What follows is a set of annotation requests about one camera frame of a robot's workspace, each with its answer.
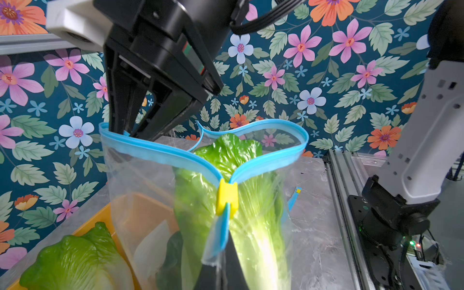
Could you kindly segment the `clear zipper bag blue seal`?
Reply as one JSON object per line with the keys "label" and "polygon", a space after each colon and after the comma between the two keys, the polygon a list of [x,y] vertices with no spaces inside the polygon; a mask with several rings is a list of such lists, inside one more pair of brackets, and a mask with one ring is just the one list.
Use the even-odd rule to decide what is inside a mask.
{"label": "clear zipper bag blue seal", "polygon": [[291,288],[293,164],[299,125],[201,128],[190,149],[99,127],[112,222],[144,290]]}

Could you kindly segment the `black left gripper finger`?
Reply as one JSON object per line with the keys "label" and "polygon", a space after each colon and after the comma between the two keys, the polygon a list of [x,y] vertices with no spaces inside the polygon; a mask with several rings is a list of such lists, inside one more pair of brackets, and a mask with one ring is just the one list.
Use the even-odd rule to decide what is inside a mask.
{"label": "black left gripper finger", "polygon": [[219,265],[203,265],[194,290],[249,290],[231,233]]}

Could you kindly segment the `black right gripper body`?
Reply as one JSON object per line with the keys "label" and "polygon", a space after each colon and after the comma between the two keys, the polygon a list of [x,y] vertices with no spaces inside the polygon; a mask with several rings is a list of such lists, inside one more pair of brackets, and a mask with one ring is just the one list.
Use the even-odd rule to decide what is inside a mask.
{"label": "black right gripper body", "polygon": [[214,60],[247,1],[94,1],[112,23],[104,44],[156,83],[217,95],[223,82]]}

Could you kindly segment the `spare clear zipper bag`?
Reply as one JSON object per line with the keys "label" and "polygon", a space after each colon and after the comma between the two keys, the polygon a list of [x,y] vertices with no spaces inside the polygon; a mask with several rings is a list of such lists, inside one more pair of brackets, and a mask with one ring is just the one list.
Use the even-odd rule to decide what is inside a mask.
{"label": "spare clear zipper bag", "polygon": [[296,187],[293,194],[291,195],[290,199],[287,201],[287,206],[288,206],[288,211],[291,212],[296,200],[298,199],[299,194],[301,194],[302,188],[301,187]]}

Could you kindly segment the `green cabbage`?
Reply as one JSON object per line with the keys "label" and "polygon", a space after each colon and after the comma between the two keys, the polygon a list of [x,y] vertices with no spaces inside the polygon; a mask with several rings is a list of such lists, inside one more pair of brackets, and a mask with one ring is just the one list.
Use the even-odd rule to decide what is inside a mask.
{"label": "green cabbage", "polygon": [[[260,157],[262,154],[262,145],[259,141],[242,140],[234,134],[224,134],[211,145],[195,150],[195,155],[208,161],[219,170],[225,181],[229,181],[241,165]],[[286,170],[273,172],[280,174],[285,182]],[[175,179],[174,214],[182,238],[181,278],[183,288],[187,285],[187,279],[197,279],[199,276],[201,257],[216,214],[217,188],[204,175],[186,169],[175,170]],[[291,282],[291,230],[290,222],[283,221],[283,217],[287,215],[285,200],[284,206],[283,233],[287,246]]]}
{"label": "green cabbage", "polygon": [[283,178],[268,172],[238,185],[239,209],[230,230],[251,290],[288,290],[290,274],[283,233]]}
{"label": "green cabbage", "polygon": [[43,248],[19,284],[28,290],[133,290],[131,270],[105,223]]}

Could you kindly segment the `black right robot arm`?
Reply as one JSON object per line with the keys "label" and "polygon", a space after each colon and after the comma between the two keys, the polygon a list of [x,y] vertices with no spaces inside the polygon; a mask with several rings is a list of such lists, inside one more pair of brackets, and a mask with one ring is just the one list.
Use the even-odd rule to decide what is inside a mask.
{"label": "black right robot arm", "polygon": [[[175,166],[199,158],[156,139],[223,88],[213,58],[229,32],[244,36],[290,14],[279,1],[245,21],[248,1],[94,1],[112,28],[103,46],[109,122],[103,135],[121,153]],[[430,66],[421,100],[396,151],[363,195],[379,221],[404,236],[429,228],[445,175],[464,151],[464,4],[444,1],[428,31]]]}

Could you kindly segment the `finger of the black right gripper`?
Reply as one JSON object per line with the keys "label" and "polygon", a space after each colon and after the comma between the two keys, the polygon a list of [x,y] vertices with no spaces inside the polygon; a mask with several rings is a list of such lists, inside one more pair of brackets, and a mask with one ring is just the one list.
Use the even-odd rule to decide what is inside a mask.
{"label": "finger of the black right gripper", "polygon": [[109,130],[119,134],[131,132],[145,98],[149,76],[110,47],[105,47],[105,65]]}
{"label": "finger of the black right gripper", "polygon": [[185,91],[156,83],[151,91],[155,104],[133,130],[137,139],[154,141],[197,113],[207,99],[203,89]]}

